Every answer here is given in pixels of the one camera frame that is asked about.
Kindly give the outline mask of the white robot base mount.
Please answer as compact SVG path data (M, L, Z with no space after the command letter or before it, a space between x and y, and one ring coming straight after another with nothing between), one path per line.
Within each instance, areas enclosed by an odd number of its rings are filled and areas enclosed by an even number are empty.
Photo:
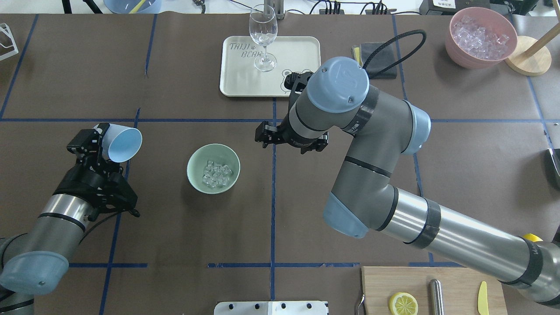
M328 315L326 301L223 301L214 315Z

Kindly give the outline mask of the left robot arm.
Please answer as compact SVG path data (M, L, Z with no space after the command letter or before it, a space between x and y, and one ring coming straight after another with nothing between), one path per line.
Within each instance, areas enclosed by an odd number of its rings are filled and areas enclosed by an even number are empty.
M76 157L29 233L1 239L1 313L32 315L34 298L56 289L70 259L100 214L130 213L138 197L125 163L143 137L137 128L100 123L82 129L66 149Z

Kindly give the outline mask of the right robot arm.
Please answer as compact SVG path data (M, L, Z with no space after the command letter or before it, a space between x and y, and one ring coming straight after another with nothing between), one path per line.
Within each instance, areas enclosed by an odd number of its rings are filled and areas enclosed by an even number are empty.
M428 199L421 184L418 195L391 184L399 157L416 155L430 135L424 110L370 84L366 70L345 56L288 75L286 86L292 94L280 125L264 120L255 130L263 148L320 152L332 127L352 136L323 212L330 227L354 238L382 232L559 307L557 239L530 241Z

